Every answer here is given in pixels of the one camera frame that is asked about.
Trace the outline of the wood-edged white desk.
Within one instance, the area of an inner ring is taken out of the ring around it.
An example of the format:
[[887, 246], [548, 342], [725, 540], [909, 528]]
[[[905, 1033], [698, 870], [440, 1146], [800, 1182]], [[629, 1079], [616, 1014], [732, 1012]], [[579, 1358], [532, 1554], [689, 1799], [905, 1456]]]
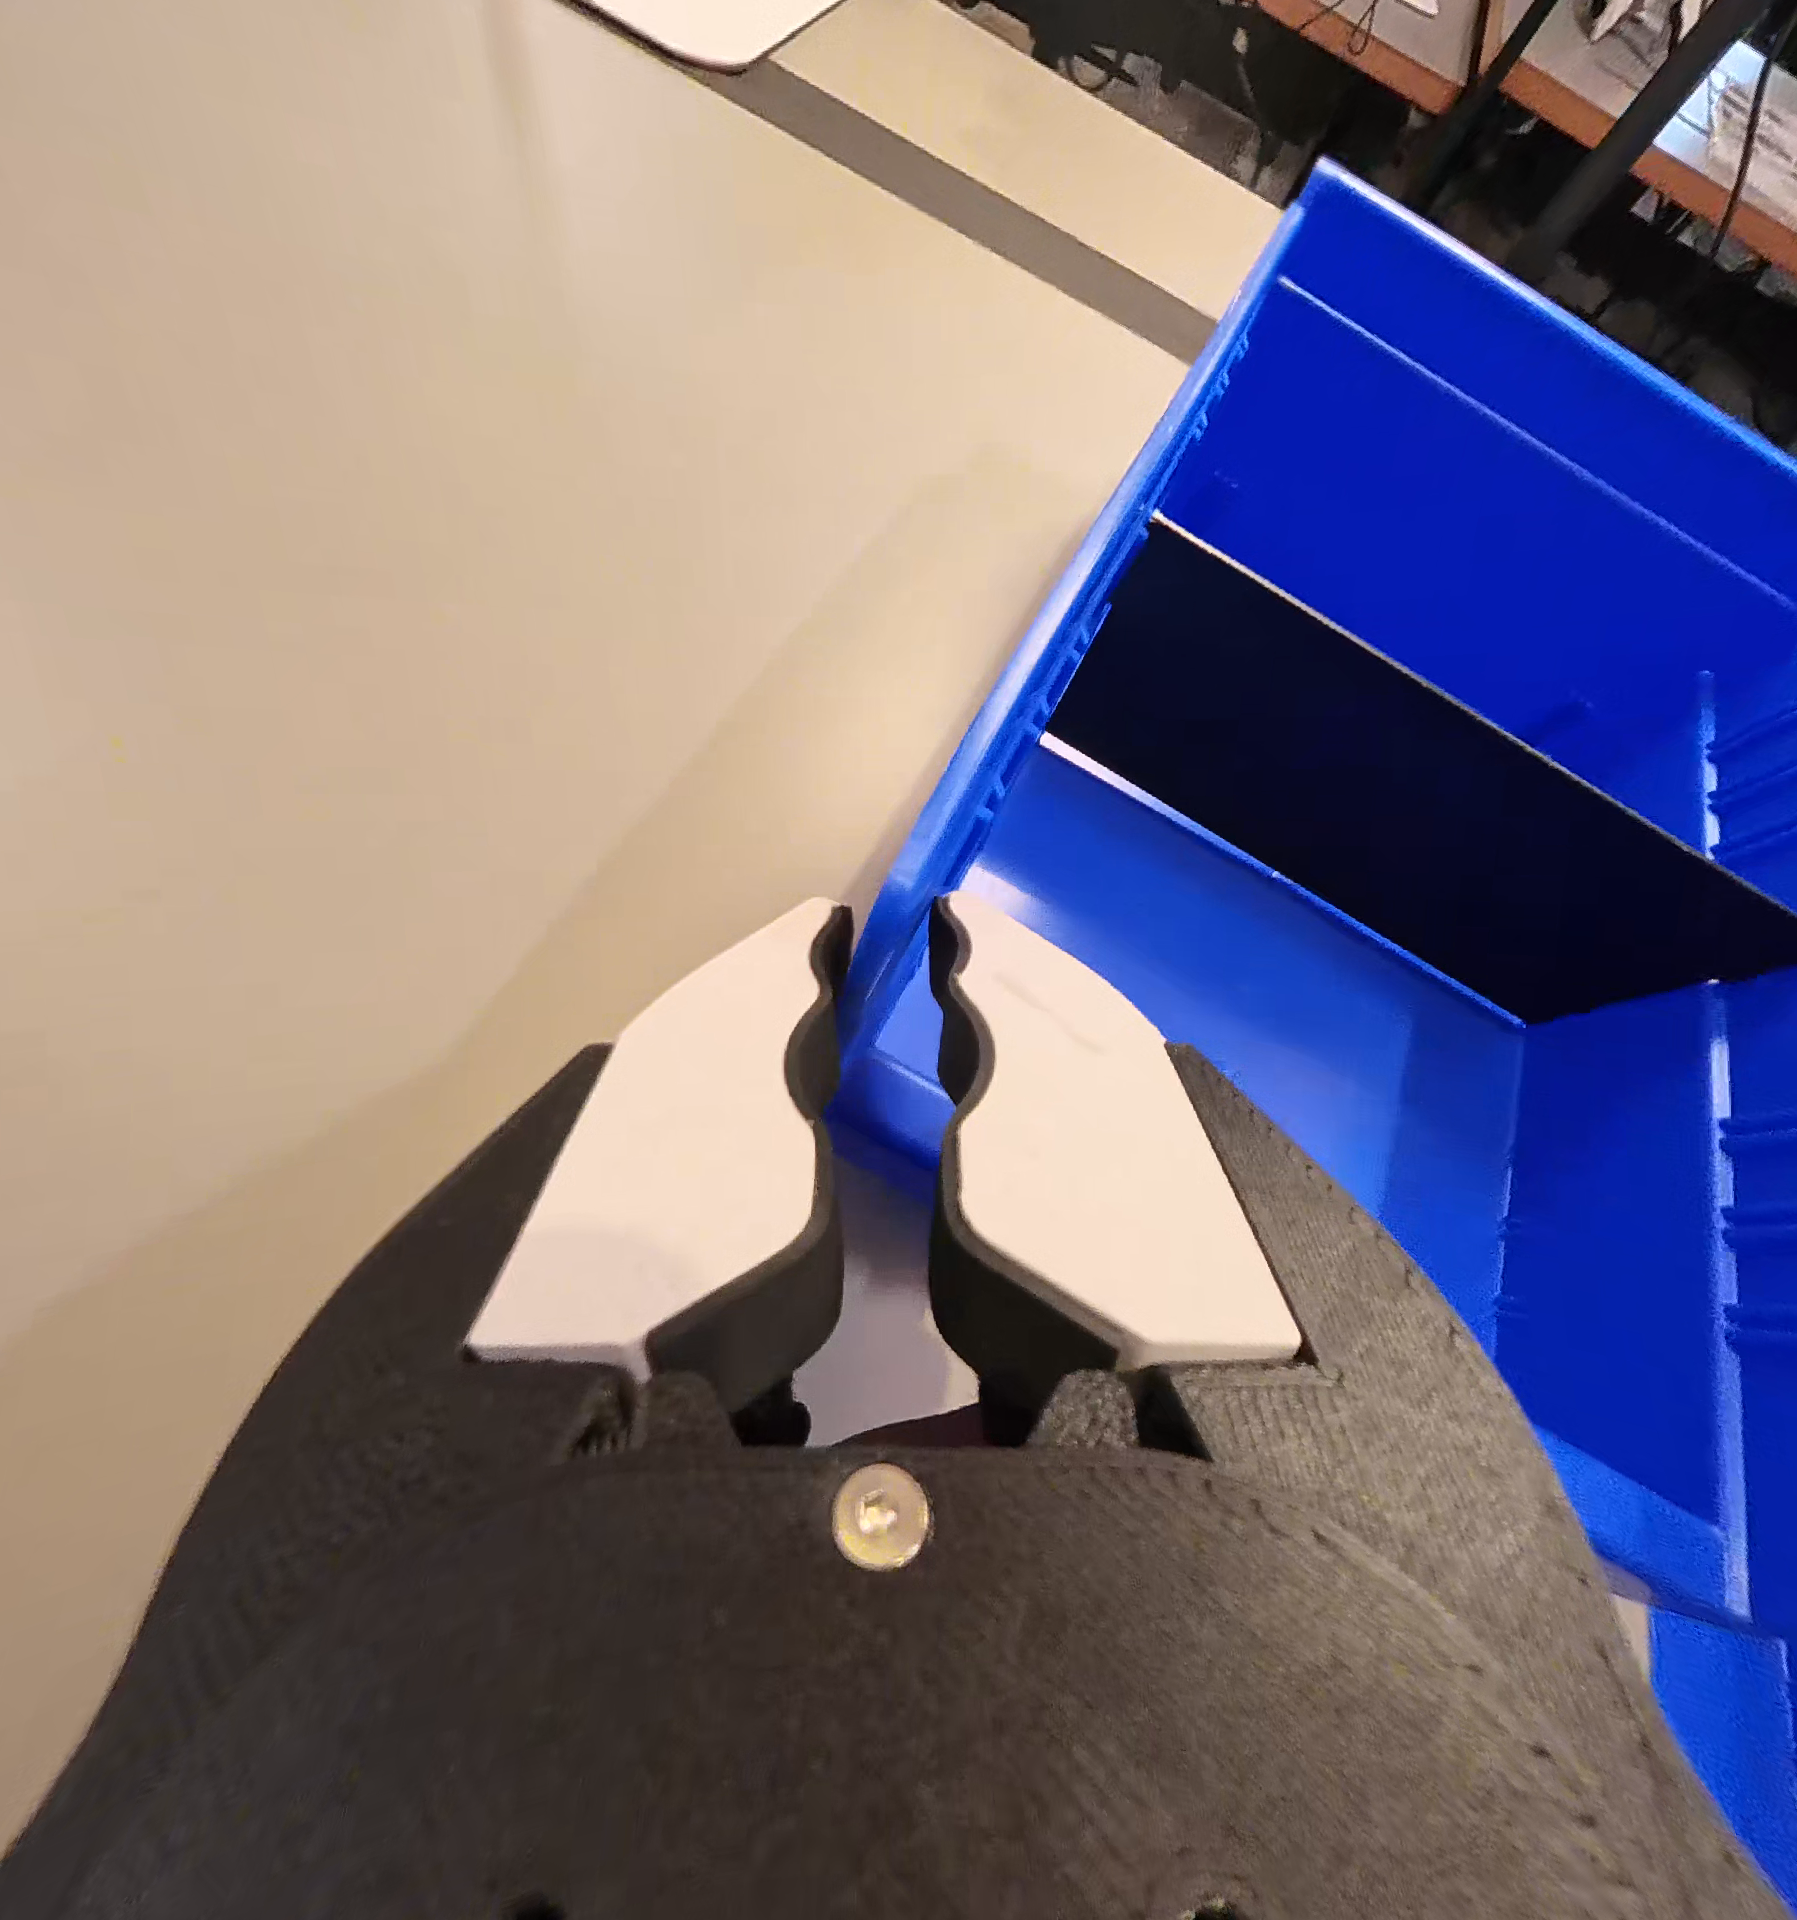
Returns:
[[[1421, 112], [1440, 115], [1462, 92], [1454, 75], [1414, 59], [1429, 46], [1429, 32], [1409, 29], [1403, 41], [1385, 36], [1401, 28], [1406, 13], [1423, 13], [1421, 4], [1267, 2], [1265, 13]], [[1630, 178], [1707, 228], [1727, 229], [1729, 242], [1797, 281], [1797, 217], [1751, 176], [1727, 218], [1734, 162], [1710, 149], [1711, 96], [1737, 85], [1752, 88], [1759, 69], [1755, 51], [1741, 43], [1729, 46], [1630, 162]], [[1594, 41], [1576, 26], [1571, 4], [1555, 4], [1497, 84], [1497, 95], [1576, 146], [1591, 149], [1616, 128], [1651, 75], [1653, 66], [1630, 54], [1620, 29]]]

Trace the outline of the blue plastic storage bin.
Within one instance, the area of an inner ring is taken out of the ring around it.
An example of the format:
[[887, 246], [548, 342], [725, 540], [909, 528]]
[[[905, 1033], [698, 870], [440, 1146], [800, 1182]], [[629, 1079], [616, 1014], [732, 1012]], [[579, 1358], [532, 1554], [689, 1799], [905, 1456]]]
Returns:
[[1150, 515], [1797, 911], [1797, 463], [1326, 166], [909, 829], [833, 1108], [931, 1191], [961, 884], [1197, 1047], [1497, 1360], [1797, 1909], [1797, 968], [1525, 1024], [1062, 747]]

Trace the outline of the black blue-bin divider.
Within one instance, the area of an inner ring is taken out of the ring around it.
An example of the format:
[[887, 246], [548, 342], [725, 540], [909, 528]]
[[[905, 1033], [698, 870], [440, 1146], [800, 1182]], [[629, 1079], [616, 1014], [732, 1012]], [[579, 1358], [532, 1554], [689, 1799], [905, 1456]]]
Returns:
[[1168, 515], [1048, 731], [1525, 1024], [1797, 968], [1797, 911]]

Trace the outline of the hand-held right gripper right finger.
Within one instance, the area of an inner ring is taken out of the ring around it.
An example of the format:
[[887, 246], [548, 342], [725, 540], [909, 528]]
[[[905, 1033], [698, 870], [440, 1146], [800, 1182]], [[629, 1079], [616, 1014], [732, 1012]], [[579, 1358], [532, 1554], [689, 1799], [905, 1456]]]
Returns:
[[980, 897], [928, 930], [939, 1144], [928, 1301], [979, 1447], [1021, 1447], [1065, 1380], [1145, 1434], [1176, 1369], [1285, 1373], [1307, 1335], [1165, 1036]]

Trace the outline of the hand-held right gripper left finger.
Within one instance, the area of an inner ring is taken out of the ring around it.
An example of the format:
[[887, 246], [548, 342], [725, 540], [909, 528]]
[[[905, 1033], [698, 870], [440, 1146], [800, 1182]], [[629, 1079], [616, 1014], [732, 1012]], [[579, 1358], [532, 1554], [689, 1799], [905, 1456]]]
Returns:
[[803, 900], [629, 1021], [463, 1349], [779, 1398], [843, 1300], [837, 992], [854, 916]]

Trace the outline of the white flat pad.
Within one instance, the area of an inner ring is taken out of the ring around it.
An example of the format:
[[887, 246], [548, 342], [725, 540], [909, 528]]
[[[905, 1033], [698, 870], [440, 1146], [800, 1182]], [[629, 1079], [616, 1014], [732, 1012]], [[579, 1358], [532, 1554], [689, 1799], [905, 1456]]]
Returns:
[[629, 36], [637, 46], [686, 66], [732, 75], [802, 36], [837, 2], [571, 2]]

